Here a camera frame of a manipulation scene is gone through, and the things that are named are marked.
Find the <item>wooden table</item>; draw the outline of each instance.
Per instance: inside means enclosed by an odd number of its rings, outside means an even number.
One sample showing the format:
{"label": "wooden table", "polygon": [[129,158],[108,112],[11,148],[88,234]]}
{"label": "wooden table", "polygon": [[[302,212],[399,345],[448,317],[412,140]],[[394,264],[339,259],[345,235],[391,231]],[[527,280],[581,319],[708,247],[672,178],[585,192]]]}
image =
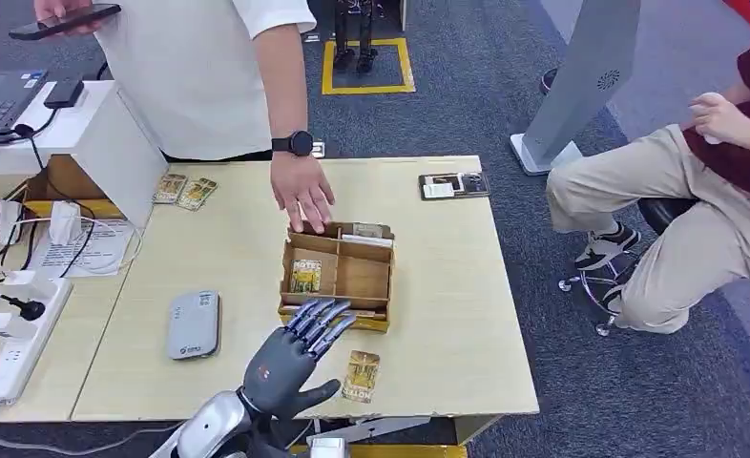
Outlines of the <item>wooden table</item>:
{"label": "wooden table", "polygon": [[[0,198],[24,179],[0,176]],[[28,234],[25,232],[22,242],[10,250],[7,266],[20,266],[23,262]],[[72,294],[24,394],[15,406],[0,410],[0,421],[58,422],[70,419],[126,271],[123,269],[115,277],[73,279]],[[0,311],[12,310],[15,309],[0,302]]]}
{"label": "wooden table", "polygon": [[[381,355],[372,404],[339,396],[302,417],[453,416],[470,436],[496,416],[538,411],[486,198],[423,202],[420,174],[480,170],[476,156],[326,160],[334,219],[380,222],[396,235],[387,334],[352,330],[306,386],[342,379],[351,350]],[[268,164],[177,166],[218,190],[196,213],[157,206],[74,409],[76,421],[189,418],[235,389],[280,325],[286,218],[270,196]],[[216,289],[219,353],[175,362],[164,351],[177,295]]]}

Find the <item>sneaker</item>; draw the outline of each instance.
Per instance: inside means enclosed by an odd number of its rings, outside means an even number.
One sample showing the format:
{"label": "sneaker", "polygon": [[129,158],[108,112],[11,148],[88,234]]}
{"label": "sneaker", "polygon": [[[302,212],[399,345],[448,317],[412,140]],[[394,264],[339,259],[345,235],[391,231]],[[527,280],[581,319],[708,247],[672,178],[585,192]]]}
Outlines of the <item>sneaker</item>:
{"label": "sneaker", "polygon": [[618,222],[619,229],[613,234],[589,233],[589,244],[574,260],[577,270],[595,270],[609,263],[616,255],[630,249],[642,239],[638,231]]}
{"label": "sneaker", "polygon": [[636,270],[636,264],[629,265],[626,269],[619,273],[619,276],[614,279],[614,286],[606,291],[600,300],[600,306],[605,309],[609,315],[619,315],[622,311],[622,289],[625,287],[625,283],[631,279],[631,276]]}

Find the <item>robot finger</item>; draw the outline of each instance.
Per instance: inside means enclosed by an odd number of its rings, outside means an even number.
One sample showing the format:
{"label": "robot finger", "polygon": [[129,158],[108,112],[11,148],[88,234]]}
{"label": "robot finger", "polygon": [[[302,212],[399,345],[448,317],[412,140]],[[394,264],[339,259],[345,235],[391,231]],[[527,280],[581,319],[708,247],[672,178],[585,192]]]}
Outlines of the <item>robot finger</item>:
{"label": "robot finger", "polygon": [[307,333],[302,337],[302,340],[307,346],[315,343],[322,335],[324,330],[342,314],[346,309],[350,307],[350,301],[341,301],[333,305],[333,308],[327,310],[324,315],[310,328]]}
{"label": "robot finger", "polygon": [[285,325],[285,329],[293,332],[294,329],[296,329],[297,325],[304,320],[305,315],[310,311],[310,309],[319,303],[318,299],[309,299],[305,303],[302,304],[302,306],[294,313],[294,317],[291,319],[288,324]]}
{"label": "robot finger", "polygon": [[312,326],[316,319],[319,317],[319,315],[321,315],[322,312],[327,309],[327,307],[332,305],[333,302],[334,300],[332,299],[320,299],[319,303],[317,303],[314,307],[311,307],[310,310],[308,310],[308,312],[304,315],[304,318],[302,318],[302,320],[294,327],[294,332],[296,333],[297,337],[303,337],[307,330],[310,329],[310,326]]}
{"label": "robot finger", "polygon": [[357,318],[358,317],[356,317],[355,315],[346,317],[338,322],[338,324],[335,324],[334,326],[328,328],[326,331],[324,331],[324,334],[322,334],[321,339],[318,339],[315,343],[310,345],[307,353],[318,361],[322,356],[324,356],[324,353],[327,353],[327,350],[330,349],[330,346],[332,346],[333,343],[336,342],[339,337],[341,337],[342,333],[345,332],[348,327],[353,325]]}

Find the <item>card holder stand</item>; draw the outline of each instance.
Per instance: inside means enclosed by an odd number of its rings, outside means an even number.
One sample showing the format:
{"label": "card holder stand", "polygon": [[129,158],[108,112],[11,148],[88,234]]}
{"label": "card holder stand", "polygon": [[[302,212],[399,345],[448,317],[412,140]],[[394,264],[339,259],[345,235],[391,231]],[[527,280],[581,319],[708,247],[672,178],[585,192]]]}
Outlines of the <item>card holder stand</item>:
{"label": "card holder stand", "polygon": [[[283,323],[293,315],[293,305],[310,298],[333,298],[349,300],[350,308],[360,313],[354,329],[388,330],[394,241],[387,247],[342,240],[342,235],[353,234],[353,227],[354,223],[331,223],[325,234],[289,232],[282,255],[284,275],[280,284],[279,314]],[[394,240],[388,226],[380,227],[385,239]],[[294,260],[321,262],[317,293],[290,292]]]}

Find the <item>khaki pants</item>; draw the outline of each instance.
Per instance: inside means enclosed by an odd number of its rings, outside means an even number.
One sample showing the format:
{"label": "khaki pants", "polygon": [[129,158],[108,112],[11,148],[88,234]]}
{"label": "khaki pants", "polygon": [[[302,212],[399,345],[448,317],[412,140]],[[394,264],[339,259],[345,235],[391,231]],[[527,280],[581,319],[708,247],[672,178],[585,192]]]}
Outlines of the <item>khaki pants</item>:
{"label": "khaki pants", "polygon": [[558,232],[612,224],[639,198],[697,198],[642,257],[622,291],[620,327],[672,333],[707,293],[750,278],[750,194],[706,168],[678,126],[585,157],[550,173],[547,199]]}

